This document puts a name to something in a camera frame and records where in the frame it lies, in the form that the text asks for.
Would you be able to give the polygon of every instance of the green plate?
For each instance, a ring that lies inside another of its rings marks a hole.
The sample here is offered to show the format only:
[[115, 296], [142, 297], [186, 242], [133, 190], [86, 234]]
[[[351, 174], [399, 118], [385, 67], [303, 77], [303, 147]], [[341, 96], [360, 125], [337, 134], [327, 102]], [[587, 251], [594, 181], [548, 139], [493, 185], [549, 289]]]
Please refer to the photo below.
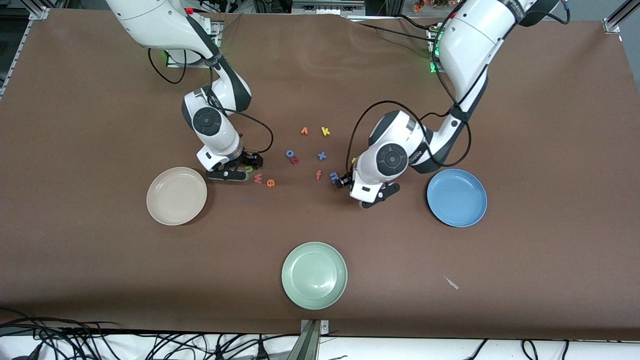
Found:
[[282, 286], [296, 305], [320, 310], [333, 305], [347, 286], [347, 264], [331, 245], [304, 243], [282, 265]]

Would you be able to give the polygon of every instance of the brown table surface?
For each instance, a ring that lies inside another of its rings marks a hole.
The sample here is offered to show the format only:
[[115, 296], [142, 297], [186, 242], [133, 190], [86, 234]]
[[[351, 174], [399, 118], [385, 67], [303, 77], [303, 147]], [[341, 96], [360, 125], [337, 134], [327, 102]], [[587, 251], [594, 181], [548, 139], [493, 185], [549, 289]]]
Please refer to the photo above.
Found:
[[[0, 102], [0, 304], [139, 329], [282, 333], [321, 318], [367, 336], [638, 339], [640, 97], [599, 22], [517, 27], [499, 51], [459, 166], [489, 205], [465, 229], [429, 212], [431, 175], [407, 170], [402, 190], [368, 210], [328, 179], [368, 105], [447, 110], [424, 42], [333, 15], [243, 15], [223, 38], [253, 92], [247, 113], [275, 133], [261, 173], [277, 185], [209, 184], [198, 218], [168, 227], [147, 212], [147, 188], [168, 168], [201, 169], [180, 104], [208, 71], [165, 83], [111, 12], [35, 22]], [[354, 156], [394, 109], [370, 113]], [[249, 148], [268, 143], [258, 125], [231, 121]], [[306, 241], [348, 265], [344, 295], [321, 311], [295, 306], [280, 282]]]

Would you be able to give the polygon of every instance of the wire bundle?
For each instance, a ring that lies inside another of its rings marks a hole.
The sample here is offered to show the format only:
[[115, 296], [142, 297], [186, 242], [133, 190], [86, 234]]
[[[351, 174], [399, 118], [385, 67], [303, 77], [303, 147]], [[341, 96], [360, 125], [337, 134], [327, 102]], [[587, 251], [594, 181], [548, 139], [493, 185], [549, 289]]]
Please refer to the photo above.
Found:
[[[106, 339], [109, 334], [130, 334], [141, 338], [155, 338], [154, 344], [149, 350], [145, 360], [158, 359], [158, 354], [167, 346], [175, 346], [170, 352], [163, 356], [163, 359], [171, 359], [173, 355], [189, 351], [193, 354], [193, 359], [210, 360], [224, 359], [231, 360], [238, 356], [241, 352], [255, 345], [261, 346], [265, 341], [282, 338], [284, 336], [297, 336], [297, 334], [283, 334], [263, 338], [260, 336], [256, 339], [246, 340], [242, 343], [234, 345], [234, 343], [245, 334], [236, 334], [231, 339], [221, 343], [222, 338], [226, 334], [220, 334], [215, 349], [209, 349], [207, 344], [207, 335], [215, 335], [212, 332], [190, 332], [189, 334], [171, 333], [171, 334], [149, 334], [145, 331], [130, 331], [126, 329], [104, 329], [101, 325], [111, 324], [117, 325], [115, 322], [79, 322], [70, 319], [29, 316], [20, 311], [0, 307], [0, 311], [13, 313], [19, 318], [0, 323], [0, 329], [16, 329], [16, 331], [0, 335], [27, 335], [31, 334], [34, 340], [40, 341], [40, 344], [31, 353], [30, 359], [38, 359], [38, 355], [42, 348], [50, 348], [54, 352], [56, 360], [103, 360], [105, 358], [126, 360], [126, 357], [120, 357]], [[62, 327], [51, 327], [46, 323], [61, 324]], [[204, 347], [195, 345], [195, 341], [202, 339]], [[99, 344], [104, 344], [109, 350], [108, 354], [101, 354]], [[72, 353], [69, 355], [64, 348], [71, 348]]]

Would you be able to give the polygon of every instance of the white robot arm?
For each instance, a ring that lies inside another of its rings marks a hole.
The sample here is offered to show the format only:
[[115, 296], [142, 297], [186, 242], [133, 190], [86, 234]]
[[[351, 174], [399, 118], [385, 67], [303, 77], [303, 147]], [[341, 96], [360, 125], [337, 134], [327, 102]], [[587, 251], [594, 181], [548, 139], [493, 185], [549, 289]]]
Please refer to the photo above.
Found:
[[369, 208], [399, 191], [399, 185], [389, 181], [407, 167], [421, 174], [438, 170], [484, 93], [489, 63], [533, 3], [463, 2], [455, 16], [446, 20], [439, 41], [440, 63], [454, 85], [456, 99], [440, 129], [432, 131], [403, 111], [384, 115], [369, 135], [369, 148], [337, 186], [350, 186], [350, 196]]
[[[246, 110], [251, 103], [251, 91], [201, 27], [200, 21], [204, 19], [197, 14], [188, 15], [179, 0], [106, 1], [122, 27], [140, 45], [160, 50], [191, 50], [216, 71], [219, 77], [216, 81], [185, 95], [182, 114], [204, 143], [198, 159], [207, 169], [207, 177], [247, 180], [248, 175], [239, 171], [239, 166], [261, 167], [262, 158], [244, 152], [240, 136], [227, 115]], [[229, 163], [234, 160], [237, 160], [235, 168], [231, 169]]]

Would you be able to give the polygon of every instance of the white floor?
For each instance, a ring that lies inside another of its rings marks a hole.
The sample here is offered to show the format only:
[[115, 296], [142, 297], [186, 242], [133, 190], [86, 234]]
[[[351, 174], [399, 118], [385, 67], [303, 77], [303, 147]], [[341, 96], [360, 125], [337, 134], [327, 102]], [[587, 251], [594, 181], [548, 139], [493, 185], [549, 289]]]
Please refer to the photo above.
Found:
[[[192, 336], [185, 335], [181, 339], [186, 340]], [[232, 336], [226, 335], [222, 342]], [[241, 344], [256, 335], [247, 335], [238, 339], [234, 344]], [[288, 352], [296, 342], [294, 336], [273, 339], [265, 342], [265, 349], [269, 354]], [[140, 338], [133, 335], [109, 335], [106, 336], [112, 349], [121, 360], [145, 359], [149, 350], [154, 346], [153, 338]], [[195, 346], [207, 348], [215, 347], [218, 335], [207, 335], [205, 340], [199, 338]], [[469, 358], [481, 340], [454, 340], [454, 339], [399, 339], [399, 338], [323, 338], [319, 348], [318, 360], [335, 360], [344, 357], [345, 360], [372, 360], [372, 359], [420, 359], [420, 360], [465, 360]], [[539, 360], [560, 360], [564, 347], [563, 341], [534, 341], [538, 351]], [[0, 360], [10, 360], [18, 356], [27, 356], [39, 344], [31, 336], [5, 336], [0, 338]], [[104, 360], [112, 360], [115, 357], [98, 341], [98, 348]], [[175, 349], [177, 345], [166, 346], [153, 358], [163, 359], [166, 354]], [[72, 355], [68, 345], [60, 344], [60, 349], [69, 356]], [[247, 349], [237, 355], [234, 360], [248, 359], [245, 356], [255, 356], [257, 346]], [[228, 359], [232, 353], [225, 355]], [[178, 352], [170, 357], [174, 360], [203, 359], [203, 352], [191, 351]], [[54, 360], [51, 349], [45, 347], [40, 353], [39, 360]], [[282, 357], [271, 357], [271, 360]], [[482, 348], [476, 360], [527, 360], [520, 348], [519, 340], [489, 340]], [[608, 343], [595, 341], [572, 341], [566, 354], [566, 360], [638, 360], [640, 359], [640, 343]]]

